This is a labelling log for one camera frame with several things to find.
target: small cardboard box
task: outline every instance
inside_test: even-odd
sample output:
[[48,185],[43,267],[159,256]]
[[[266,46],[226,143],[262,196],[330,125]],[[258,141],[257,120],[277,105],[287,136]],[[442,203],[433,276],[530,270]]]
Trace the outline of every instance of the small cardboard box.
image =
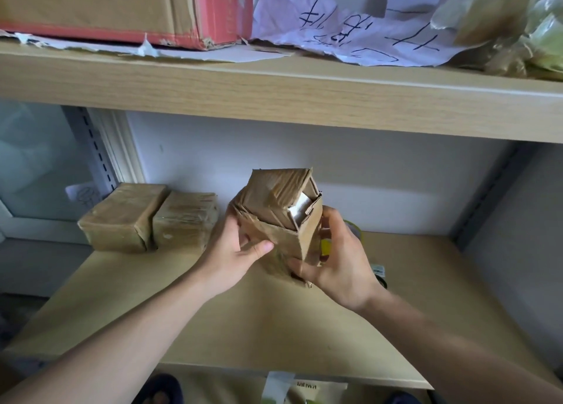
[[78,226],[94,250],[144,252],[152,246],[152,216],[167,194],[165,185],[122,183]]
[[268,273],[291,279],[289,257],[319,264],[323,200],[312,169],[253,170],[232,206],[245,233],[276,245],[278,253],[261,260]]
[[0,29],[208,50],[252,31],[252,0],[0,0]]
[[214,193],[171,192],[152,218],[154,242],[159,249],[203,251],[218,218]]

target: glass panel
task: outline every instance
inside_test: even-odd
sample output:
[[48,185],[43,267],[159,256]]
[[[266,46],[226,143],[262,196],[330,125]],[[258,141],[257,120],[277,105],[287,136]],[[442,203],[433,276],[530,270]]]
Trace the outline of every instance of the glass panel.
[[90,181],[60,106],[0,99],[0,200],[12,215],[78,220],[65,188]]

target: paper with handwriting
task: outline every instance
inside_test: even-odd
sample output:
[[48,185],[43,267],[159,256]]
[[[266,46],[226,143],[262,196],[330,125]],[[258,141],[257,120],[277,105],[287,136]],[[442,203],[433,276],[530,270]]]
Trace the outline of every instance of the paper with handwriting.
[[439,2],[387,0],[385,16],[372,17],[334,0],[257,0],[252,37],[362,66],[437,66],[467,49],[430,26]]

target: clear plastic wrap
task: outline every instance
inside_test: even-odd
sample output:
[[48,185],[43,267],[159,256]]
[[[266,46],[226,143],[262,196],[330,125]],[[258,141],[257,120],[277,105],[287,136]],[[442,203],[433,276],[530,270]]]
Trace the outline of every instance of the clear plastic wrap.
[[480,47],[462,57],[463,65],[563,80],[563,0],[447,0],[431,25],[455,29],[455,43]]

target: hand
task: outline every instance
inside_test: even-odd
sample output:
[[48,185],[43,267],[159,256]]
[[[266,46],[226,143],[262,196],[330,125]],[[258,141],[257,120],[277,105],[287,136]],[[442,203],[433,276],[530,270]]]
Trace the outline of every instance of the hand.
[[261,241],[241,251],[247,243],[248,237],[240,235],[236,216],[228,209],[224,222],[217,223],[211,233],[206,250],[188,271],[204,282],[207,299],[233,287],[256,260],[274,248],[272,242]]
[[332,239],[330,256],[321,266],[290,259],[289,267],[296,275],[312,282],[336,303],[355,312],[361,310],[371,297],[388,293],[373,274],[362,243],[336,209],[323,207],[320,233],[321,238]]

